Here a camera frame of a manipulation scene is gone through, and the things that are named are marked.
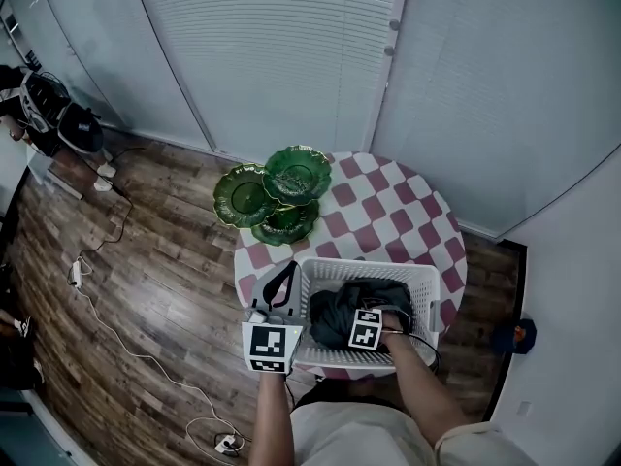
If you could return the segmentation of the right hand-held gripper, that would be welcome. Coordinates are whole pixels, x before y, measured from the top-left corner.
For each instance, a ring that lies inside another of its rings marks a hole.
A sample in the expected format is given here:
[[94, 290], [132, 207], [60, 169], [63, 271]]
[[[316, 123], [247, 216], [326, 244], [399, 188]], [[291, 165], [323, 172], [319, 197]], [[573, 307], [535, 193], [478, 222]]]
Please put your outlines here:
[[380, 309], [356, 309], [347, 346], [353, 350], [376, 351], [382, 332]]

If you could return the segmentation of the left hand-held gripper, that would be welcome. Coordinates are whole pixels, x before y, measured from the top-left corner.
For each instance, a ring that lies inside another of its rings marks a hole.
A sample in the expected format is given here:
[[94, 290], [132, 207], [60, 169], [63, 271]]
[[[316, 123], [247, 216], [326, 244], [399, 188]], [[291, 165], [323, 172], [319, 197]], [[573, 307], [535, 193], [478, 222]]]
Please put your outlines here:
[[256, 281], [242, 322], [244, 360], [250, 371], [290, 373], [309, 326], [308, 310], [300, 308], [301, 291], [302, 272], [294, 260], [273, 267]]

